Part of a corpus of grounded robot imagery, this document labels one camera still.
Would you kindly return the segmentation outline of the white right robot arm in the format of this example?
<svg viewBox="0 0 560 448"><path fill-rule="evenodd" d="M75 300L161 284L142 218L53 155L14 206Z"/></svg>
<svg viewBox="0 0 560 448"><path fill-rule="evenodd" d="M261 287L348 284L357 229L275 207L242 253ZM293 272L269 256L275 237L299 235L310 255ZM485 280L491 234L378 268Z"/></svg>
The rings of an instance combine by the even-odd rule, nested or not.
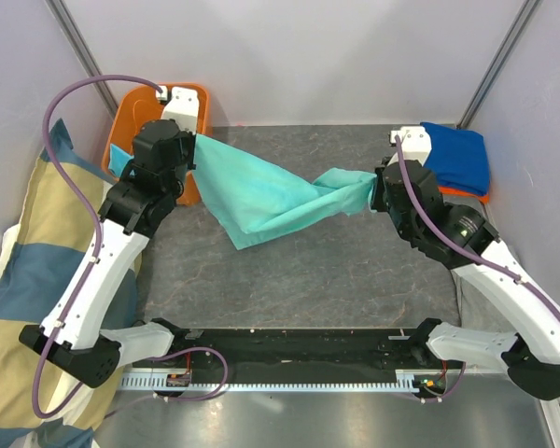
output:
<svg viewBox="0 0 560 448"><path fill-rule="evenodd" d="M469 282L512 326L490 332L427 318L409 340L411 361L478 365L506 373L534 398L560 398L560 306L532 283L480 212L442 198L435 174L419 161L385 158L375 173L371 209L388 213L402 240Z"/></svg>

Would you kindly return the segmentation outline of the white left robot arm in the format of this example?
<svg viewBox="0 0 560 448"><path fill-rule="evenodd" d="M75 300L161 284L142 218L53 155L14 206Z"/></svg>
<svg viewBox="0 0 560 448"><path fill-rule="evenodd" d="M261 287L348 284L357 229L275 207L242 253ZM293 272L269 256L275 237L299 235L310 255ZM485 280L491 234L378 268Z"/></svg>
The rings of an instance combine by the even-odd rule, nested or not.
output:
<svg viewBox="0 0 560 448"><path fill-rule="evenodd" d="M22 344L90 388L139 360L175 367L185 359L185 343L160 323L115 330L102 324L132 262L174 210L194 167L195 139L173 119L143 125L133 158L98 211L100 234L50 313L20 333Z"/></svg>

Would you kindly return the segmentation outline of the mint green t shirt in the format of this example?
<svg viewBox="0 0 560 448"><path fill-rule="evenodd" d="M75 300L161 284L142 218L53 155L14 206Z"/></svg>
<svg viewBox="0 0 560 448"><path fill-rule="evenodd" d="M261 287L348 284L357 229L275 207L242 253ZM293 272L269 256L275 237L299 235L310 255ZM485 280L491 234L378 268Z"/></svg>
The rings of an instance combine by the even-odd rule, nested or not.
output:
<svg viewBox="0 0 560 448"><path fill-rule="evenodd" d="M238 250L369 207L377 176L331 168L313 182L241 149L198 135L192 171L202 202Z"/></svg>

